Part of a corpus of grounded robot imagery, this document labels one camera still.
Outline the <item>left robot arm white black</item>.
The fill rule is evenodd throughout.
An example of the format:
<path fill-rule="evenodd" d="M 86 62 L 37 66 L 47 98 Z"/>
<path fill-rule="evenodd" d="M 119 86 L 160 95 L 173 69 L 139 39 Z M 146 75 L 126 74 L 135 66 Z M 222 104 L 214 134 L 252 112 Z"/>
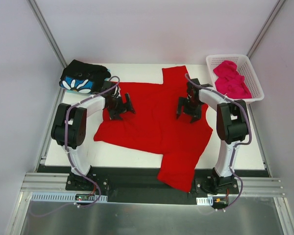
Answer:
<path fill-rule="evenodd" d="M 91 94 L 76 104 L 60 103 L 51 129 L 51 138 L 66 152 L 71 172 L 78 175 L 77 185 L 82 190 L 90 190 L 94 179 L 88 175 L 91 165 L 84 151 L 87 118 L 106 110 L 111 120 L 121 120 L 127 112 L 135 113 L 130 95 L 121 96 L 118 83 L 105 81 L 99 93 Z"/>

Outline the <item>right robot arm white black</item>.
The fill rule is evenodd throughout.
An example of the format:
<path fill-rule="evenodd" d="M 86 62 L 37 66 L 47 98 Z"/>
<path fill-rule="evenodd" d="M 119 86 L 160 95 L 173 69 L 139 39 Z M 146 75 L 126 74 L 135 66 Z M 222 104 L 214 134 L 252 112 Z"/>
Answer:
<path fill-rule="evenodd" d="M 187 97 L 178 99 L 176 117 L 187 114 L 191 123 L 202 117 L 202 106 L 207 104 L 217 113 L 216 131 L 220 143 L 217 163 L 209 179 L 200 184 L 205 193 L 216 195 L 234 186 L 234 165 L 241 145 L 251 143 L 252 134 L 246 102 L 242 99 L 232 100 L 219 93 L 210 84 L 200 84 L 198 79 L 188 78 Z"/>

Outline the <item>red t shirt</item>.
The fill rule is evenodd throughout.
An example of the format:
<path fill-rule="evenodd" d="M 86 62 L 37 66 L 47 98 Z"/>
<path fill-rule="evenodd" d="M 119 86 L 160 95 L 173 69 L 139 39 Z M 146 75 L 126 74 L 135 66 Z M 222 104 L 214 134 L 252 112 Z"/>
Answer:
<path fill-rule="evenodd" d="M 172 188 L 190 192 L 195 167 L 213 133 L 206 120 L 194 123 L 186 114 L 176 117 L 178 99 L 187 95 L 186 66 L 163 68 L 163 83 L 120 83 L 129 94 L 136 113 L 126 112 L 111 120 L 107 110 L 94 141 L 141 150 L 163 156 L 157 179 Z"/>

